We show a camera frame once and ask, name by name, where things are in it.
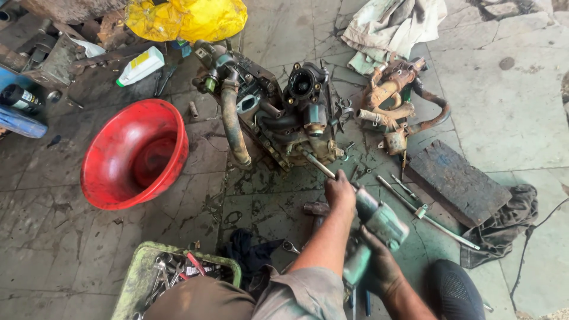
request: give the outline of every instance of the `white rag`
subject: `white rag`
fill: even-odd
[[[413,6],[409,9],[412,10],[409,18],[389,26],[394,12],[406,5]],[[347,45],[358,51],[348,66],[368,75],[392,54],[408,59],[415,43],[439,37],[437,27],[446,16],[444,0],[370,0],[353,16],[341,36]]]

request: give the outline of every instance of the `rusty engine part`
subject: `rusty engine part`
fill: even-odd
[[[344,155],[337,147],[335,126],[345,122],[338,117],[346,115],[335,112],[326,68],[310,62],[295,63],[282,90],[275,75],[232,51],[229,44],[226,48],[198,40],[192,54],[207,69],[194,78],[192,84],[220,103],[229,147],[242,165],[247,165],[250,158],[240,137],[241,129],[285,171],[308,163],[297,151],[298,146],[322,163],[333,162]],[[224,99],[222,94],[227,92],[225,97],[229,97],[229,88],[234,93],[231,97],[234,101]]]
[[[378,147],[386,148],[390,155],[405,152],[407,137],[443,123],[451,114],[448,102],[426,91],[419,79],[419,72],[426,68],[424,58],[415,58],[412,61],[391,60],[375,67],[369,76],[368,86],[364,90],[365,105],[358,110],[356,117],[371,121],[374,126],[385,126],[384,140]],[[400,94],[407,85],[421,98],[439,105],[441,113],[434,119],[409,126],[406,119],[415,116],[415,106],[411,102],[403,101]],[[389,98],[394,102],[385,107],[383,104]]]

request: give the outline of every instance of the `gray cloth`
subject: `gray cloth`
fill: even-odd
[[[273,268],[252,320],[346,319],[343,292],[342,279],[329,269],[313,267],[279,275]]]
[[[460,266],[472,269],[500,259],[512,251],[512,242],[538,217],[537,190],[530,184],[510,187],[512,198],[482,225],[470,229],[463,237],[480,246],[474,250],[462,245]]]

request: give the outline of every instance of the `yellow plastic bag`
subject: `yellow plastic bag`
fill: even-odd
[[[126,25],[152,41],[223,40],[241,31],[247,21],[241,0],[169,0],[157,6],[152,0],[130,0],[125,13]]]

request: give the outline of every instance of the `black rag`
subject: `black rag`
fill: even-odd
[[[509,187],[512,198],[482,225],[470,229],[463,237],[480,246],[465,245],[460,250],[460,266],[472,269],[500,259],[512,251],[512,242],[537,220],[537,190],[530,184]]]
[[[221,254],[234,259],[241,267],[243,279],[241,289],[247,290],[253,277],[265,264],[272,264],[271,253],[280,247],[284,239],[273,240],[251,246],[253,233],[247,229],[237,229],[231,233],[229,242],[225,243]]]

